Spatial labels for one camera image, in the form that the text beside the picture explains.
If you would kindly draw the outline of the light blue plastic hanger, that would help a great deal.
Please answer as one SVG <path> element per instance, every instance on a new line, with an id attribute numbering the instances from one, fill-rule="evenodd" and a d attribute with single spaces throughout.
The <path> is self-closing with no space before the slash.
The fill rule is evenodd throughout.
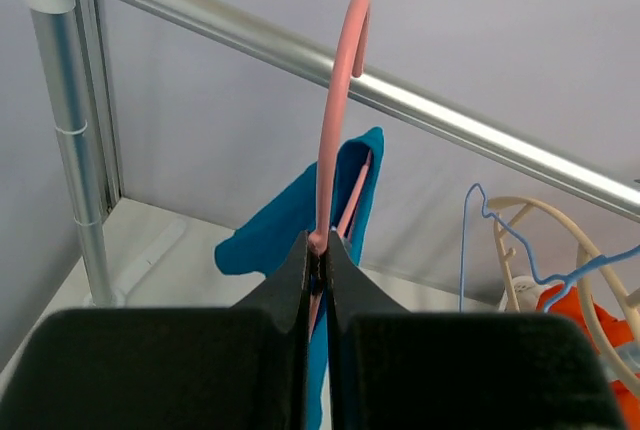
<path id="1" fill-rule="evenodd" d="M 544 312 L 548 312 L 555 303 L 557 303 L 562 297 L 566 296 L 569 293 L 569 290 L 573 285 L 576 285 L 581 278 L 587 276 L 592 271 L 599 270 L 605 265 L 618 263 L 639 255 L 639 246 L 636 245 L 630 250 L 617 253 L 612 256 L 603 254 L 597 255 L 591 260 L 588 260 L 586 263 L 579 264 L 575 270 L 569 272 L 568 274 L 552 274 L 549 277 L 542 278 L 538 272 L 538 265 L 531 244 L 523 235 L 515 230 L 513 224 L 506 223 L 501 217 L 497 215 L 495 211 L 491 211 L 489 209 L 489 198 L 484 188 L 479 182 L 475 182 L 469 187 L 463 203 L 458 297 L 458 310 L 460 312 L 464 311 L 465 298 L 467 218 L 469 214 L 471 196 L 475 190 L 477 190 L 481 195 L 481 217 L 484 219 L 492 220 L 494 223 L 498 223 L 508 234 L 518 240 L 524 247 L 534 281 L 539 285 L 551 284 L 553 282 L 561 282 L 563 284 L 559 295 L 553 297 L 551 301 L 543 307 Z"/>

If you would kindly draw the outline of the beige plastic hanger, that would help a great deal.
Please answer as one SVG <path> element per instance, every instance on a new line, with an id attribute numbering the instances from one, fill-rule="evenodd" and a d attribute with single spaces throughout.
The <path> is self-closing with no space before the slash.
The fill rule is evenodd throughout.
<path id="1" fill-rule="evenodd" d="M 594 227 L 589 229 L 533 198 L 495 197 L 489 200 L 489 209 L 513 224 L 531 244 L 542 278 L 568 274 L 600 254 L 612 256 L 639 246 L 639 225 L 630 221 L 619 224 L 610 214 L 592 219 Z M 494 222 L 493 234 L 504 285 L 512 277 L 532 277 L 521 243 Z M 588 286 L 594 302 L 613 317 L 637 324 L 632 333 L 639 348 L 639 255 L 594 270 L 573 286 L 580 282 Z"/>

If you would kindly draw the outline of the pink plastic hanger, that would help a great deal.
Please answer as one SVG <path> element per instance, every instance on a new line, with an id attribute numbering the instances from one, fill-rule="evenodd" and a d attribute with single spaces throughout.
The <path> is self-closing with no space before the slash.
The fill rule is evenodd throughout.
<path id="1" fill-rule="evenodd" d="M 371 0 L 350 0 L 332 66 L 317 159 L 316 228 L 308 237 L 309 248 L 317 257 L 326 253 L 331 230 L 335 230 L 340 237 L 346 234 L 371 165 L 371 158 L 367 157 L 338 225 L 333 227 L 331 209 L 337 156 L 350 83 L 364 71 L 370 2 Z"/>

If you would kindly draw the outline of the blue t shirt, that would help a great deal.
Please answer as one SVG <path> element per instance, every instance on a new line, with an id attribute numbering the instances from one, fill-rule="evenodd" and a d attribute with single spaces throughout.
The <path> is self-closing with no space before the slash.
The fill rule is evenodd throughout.
<path id="1" fill-rule="evenodd" d="M 331 210 L 333 226 L 340 221 L 362 165 L 368 156 L 372 157 L 357 211 L 348 231 L 351 236 L 349 256 L 354 264 L 359 264 L 361 260 L 384 146 L 383 129 L 373 127 L 346 141 L 338 153 Z M 281 266 L 298 234 L 302 231 L 311 232 L 316 227 L 316 174 L 317 165 L 313 163 L 230 238 L 215 247 L 213 258 L 221 273 L 242 275 L 258 272 L 268 277 Z M 319 429 L 323 420 L 322 393 L 328 371 L 327 343 L 326 304 L 322 303 L 310 343 L 307 393 L 309 429 Z"/>

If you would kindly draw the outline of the orange t shirt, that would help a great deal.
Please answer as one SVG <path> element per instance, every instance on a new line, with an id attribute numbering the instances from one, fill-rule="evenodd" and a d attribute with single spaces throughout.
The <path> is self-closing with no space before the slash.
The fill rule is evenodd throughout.
<path id="1" fill-rule="evenodd" d="M 584 282 L 545 289 L 536 309 L 567 317 L 584 330 L 607 378 L 618 382 L 639 403 L 639 348 L 632 333 L 637 329 L 635 322 L 617 319 L 595 303 Z"/>

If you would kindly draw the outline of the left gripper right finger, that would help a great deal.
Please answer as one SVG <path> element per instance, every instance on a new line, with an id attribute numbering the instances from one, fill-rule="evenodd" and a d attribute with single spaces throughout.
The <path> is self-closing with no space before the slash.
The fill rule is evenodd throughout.
<path id="1" fill-rule="evenodd" d="M 324 268 L 336 429 L 621 429 L 586 337 L 542 313 L 411 312 L 331 235 Z"/>

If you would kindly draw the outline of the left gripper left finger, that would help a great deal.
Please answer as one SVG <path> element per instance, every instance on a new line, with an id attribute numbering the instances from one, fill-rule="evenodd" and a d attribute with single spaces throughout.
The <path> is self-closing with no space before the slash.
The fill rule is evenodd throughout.
<path id="1" fill-rule="evenodd" d="M 300 234 L 229 308 L 66 309 L 32 333 L 5 429 L 302 429 L 311 258 Z"/>

